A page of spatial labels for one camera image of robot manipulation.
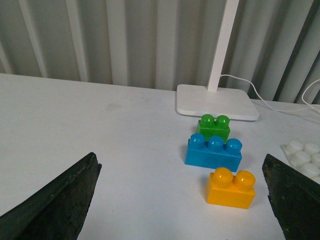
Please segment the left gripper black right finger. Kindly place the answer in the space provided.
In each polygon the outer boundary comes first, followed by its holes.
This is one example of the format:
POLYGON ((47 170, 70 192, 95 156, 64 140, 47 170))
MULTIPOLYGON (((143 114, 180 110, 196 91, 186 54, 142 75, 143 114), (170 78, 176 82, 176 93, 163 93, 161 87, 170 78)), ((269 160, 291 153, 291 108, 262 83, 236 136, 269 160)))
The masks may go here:
POLYGON ((320 185, 267 154, 262 172, 268 199, 287 240, 320 238, 320 185))

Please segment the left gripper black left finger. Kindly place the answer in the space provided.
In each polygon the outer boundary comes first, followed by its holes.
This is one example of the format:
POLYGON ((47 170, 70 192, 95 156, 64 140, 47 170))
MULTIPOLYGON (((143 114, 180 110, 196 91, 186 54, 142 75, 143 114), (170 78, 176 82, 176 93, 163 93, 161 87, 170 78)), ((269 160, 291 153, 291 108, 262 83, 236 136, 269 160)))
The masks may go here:
POLYGON ((102 165, 91 152, 0 217, 2 240, 76 240, 102 165))

